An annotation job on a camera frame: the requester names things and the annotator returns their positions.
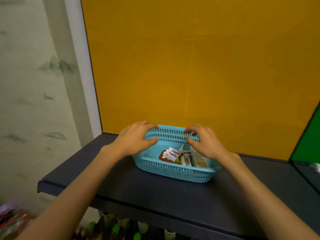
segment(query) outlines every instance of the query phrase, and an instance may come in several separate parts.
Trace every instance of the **blue plastic basket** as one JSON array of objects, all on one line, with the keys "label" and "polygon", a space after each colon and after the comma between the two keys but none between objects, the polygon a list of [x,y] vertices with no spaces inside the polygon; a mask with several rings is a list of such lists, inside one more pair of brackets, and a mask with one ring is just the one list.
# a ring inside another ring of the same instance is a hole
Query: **blue plastic basket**
[{"label": "blue plastic basket", "polygon": [[198,136],[183,133],[185,128],[167,125],[159,125],[159,127],[159,129],[149,130],[145,136],[145,139],[159,138],[157,144],[133,156],[139,169],[196,183],[210,181],[213,175],[222,169],[217,162],[208,158],[206,160],[210,168],[189,167],[159,160],[161,152],[169,147],[179,149],[181,144],[184,143],[184,150],[188,150],[190,146],[187,144],[185,136],[190,136],[195,141],[199,141]]}]

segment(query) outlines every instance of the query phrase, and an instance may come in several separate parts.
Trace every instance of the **person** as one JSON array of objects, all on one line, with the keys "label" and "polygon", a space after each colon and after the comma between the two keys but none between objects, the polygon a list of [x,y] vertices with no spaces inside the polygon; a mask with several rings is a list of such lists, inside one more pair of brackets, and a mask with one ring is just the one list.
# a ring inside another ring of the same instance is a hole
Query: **person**
[{"label": "person", "polygon": [[[70,239],[86,212],[101,182],[120,159],[137,154],[158,142],[144,136],[157,125],[140,121],[129,125],[117,139],[102,147],[90,165],[53,201],[17,238],[18,240]],[[237,181],[270,240],[319,240],[320,237],[277,196],[275,196],[242,162],[229,152],[210,128],[193,125],[184,133],[198,135],[199,141],[186,136],[186,141],[203,156],[219,162]]]}]

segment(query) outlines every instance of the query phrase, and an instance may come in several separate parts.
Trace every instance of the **yellow backdrop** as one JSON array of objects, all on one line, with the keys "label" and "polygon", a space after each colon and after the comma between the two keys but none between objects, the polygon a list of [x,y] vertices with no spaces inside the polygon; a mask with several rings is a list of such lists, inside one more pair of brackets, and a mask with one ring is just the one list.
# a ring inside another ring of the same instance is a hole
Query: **yellow backdrop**
[{"label": "yellow backdrop", "polygon": [[320,0],[82,0],[104,132],[216,131],[288,160],[320,99]]}]

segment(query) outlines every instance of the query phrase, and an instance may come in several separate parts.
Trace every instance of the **person's right arm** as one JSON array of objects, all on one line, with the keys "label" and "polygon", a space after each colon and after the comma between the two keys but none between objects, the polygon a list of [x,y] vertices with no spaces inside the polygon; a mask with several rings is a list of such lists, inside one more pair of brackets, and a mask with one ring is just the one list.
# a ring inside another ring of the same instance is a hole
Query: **person's right arm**
[{"label": "person's right arm", "polygon": [[229,152],[210,128],[193,125],[184,133],[198,134],[199,142],[186,137],[196,151],[220,163],[244,191],[259,224],[270,240],[320,240],[307,224],[291,211],[246,167],[240,156]]}]

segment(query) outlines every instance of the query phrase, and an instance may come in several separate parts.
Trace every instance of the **person's left hand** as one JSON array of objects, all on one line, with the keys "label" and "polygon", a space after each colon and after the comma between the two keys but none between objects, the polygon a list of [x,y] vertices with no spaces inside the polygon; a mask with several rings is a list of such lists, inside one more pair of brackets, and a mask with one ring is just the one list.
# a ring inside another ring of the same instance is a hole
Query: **person's left hand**
[{"label": "person's left hand", "polygon": [[153,138],[150,140],[144,139],[147,131],[154,128],[159,127],[156,124],[148,123],[146,120],[136,122],[124,128],[117,139],[110,145],[121,150],[123,157],[135,155],[158,142],[159,138]]}]

